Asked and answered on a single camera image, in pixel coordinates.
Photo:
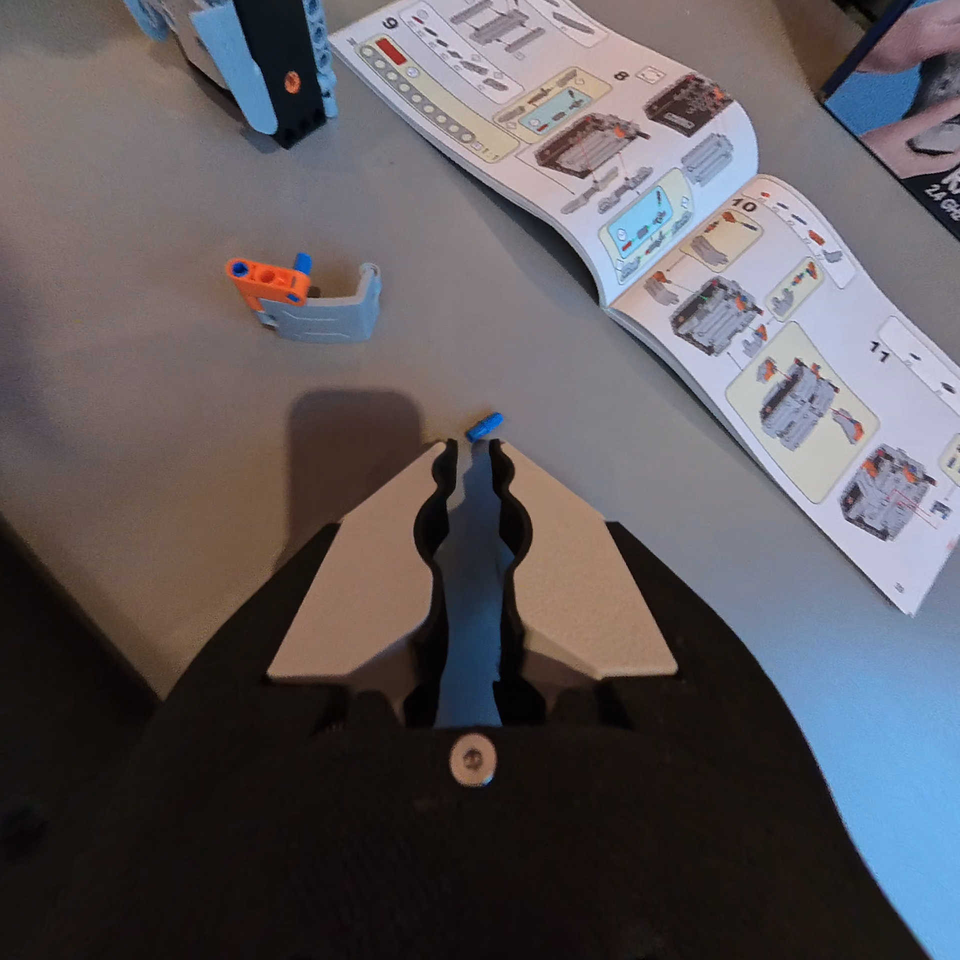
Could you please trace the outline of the orange and grey brick piece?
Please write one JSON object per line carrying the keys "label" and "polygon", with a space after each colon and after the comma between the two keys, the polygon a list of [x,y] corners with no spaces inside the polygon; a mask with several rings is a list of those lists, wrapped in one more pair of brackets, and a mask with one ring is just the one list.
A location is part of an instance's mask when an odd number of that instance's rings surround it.
{"label": "orange and grey brick piece", "polygon": [[313,344],[361,342],[371,338],[381,313],[382,270],[371,261],[359,268],[349,296],[311,292],[313,257],[300,251],[292,267],[236,257],[225,265],[262,326],[286,340]]}

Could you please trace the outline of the partly built toy robot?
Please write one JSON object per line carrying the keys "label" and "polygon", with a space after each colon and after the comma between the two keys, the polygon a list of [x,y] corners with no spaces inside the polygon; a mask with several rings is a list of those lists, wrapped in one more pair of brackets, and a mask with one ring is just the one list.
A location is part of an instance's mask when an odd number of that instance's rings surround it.
{"label": "partly built toy robot", "polygon": [[321,1],[125,1],[153,40],[228,94],[246,124],[291,149],[339,114]]}

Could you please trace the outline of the open instruction booklet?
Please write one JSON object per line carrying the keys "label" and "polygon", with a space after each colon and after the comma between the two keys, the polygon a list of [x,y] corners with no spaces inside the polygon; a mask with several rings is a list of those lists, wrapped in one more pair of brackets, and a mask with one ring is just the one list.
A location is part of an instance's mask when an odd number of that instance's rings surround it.
{"label": "open instruction booklet", "polygon": [[605,312],[917,612],[958,545],[958,365],[820,210],[759,173],[733,96],[574,2],[393,2],[330,43],[563,234]]}

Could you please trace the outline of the blue robot kit box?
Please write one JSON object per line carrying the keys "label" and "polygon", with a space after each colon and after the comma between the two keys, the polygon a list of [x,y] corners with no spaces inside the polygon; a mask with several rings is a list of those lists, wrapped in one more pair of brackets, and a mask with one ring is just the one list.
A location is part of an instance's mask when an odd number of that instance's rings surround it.
{"label": "blue robot kit box", "polygon": [[837,4],[866,32],[820,101],[959,237],[959,2]]}

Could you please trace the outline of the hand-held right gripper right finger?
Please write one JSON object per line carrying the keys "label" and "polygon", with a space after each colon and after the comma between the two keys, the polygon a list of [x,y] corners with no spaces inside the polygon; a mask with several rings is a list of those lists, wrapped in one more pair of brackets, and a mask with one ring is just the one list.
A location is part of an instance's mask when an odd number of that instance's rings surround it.
{"label": "hand-held right gripper right finger", "polygon": [[489,445],[503,580],[500,678],[673,676],[678,664],[603,513],[514,444]]}

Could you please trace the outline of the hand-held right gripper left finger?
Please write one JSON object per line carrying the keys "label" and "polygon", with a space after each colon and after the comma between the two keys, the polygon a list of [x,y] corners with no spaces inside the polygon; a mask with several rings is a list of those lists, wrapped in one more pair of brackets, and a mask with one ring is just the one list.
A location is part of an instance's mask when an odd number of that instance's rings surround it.
{"label": "hand-held right gripper left finger", "polygon": [[348,512],[268,668],[276,682],[437,688],[449,620],[437,550],[459,443],[438,441]]}

